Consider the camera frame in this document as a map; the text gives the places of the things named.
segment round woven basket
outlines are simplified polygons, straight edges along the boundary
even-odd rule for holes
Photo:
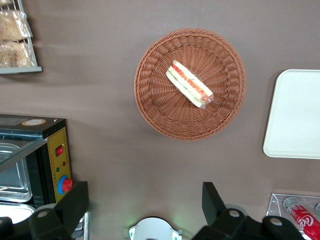
[[[173,60],[197,74],[213,92],[205,109],[194,106],[167,78]],[[180,140],[199,140],[225,128],[237,115],[247,87],[245,66],[220,35],[197,28],[163,36],[143,55],[134,95],[143,118],[158,132]]]

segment coca-cola can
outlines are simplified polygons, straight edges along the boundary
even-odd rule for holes
[[[288,197],[284,200],[283,207],[309,238],[312,240],[320,240],[320,222],[296,197]]]

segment packaged bread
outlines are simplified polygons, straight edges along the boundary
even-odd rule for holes
[[[11,54],[12,66],[14,67],[34,67],[35,63],[31,55],[30,45],[25,42],[4,42],[4,49]]]
[[[13,0],[0,0],[0,6],[5,6],[12,4],[14,1]]]
[[[12,68],[14,66],[13,53],[11,50],[0,45],[0,68]]]
[[[20,41],[32,37],[27,15],[19,10],[0,11],[0,41]]]

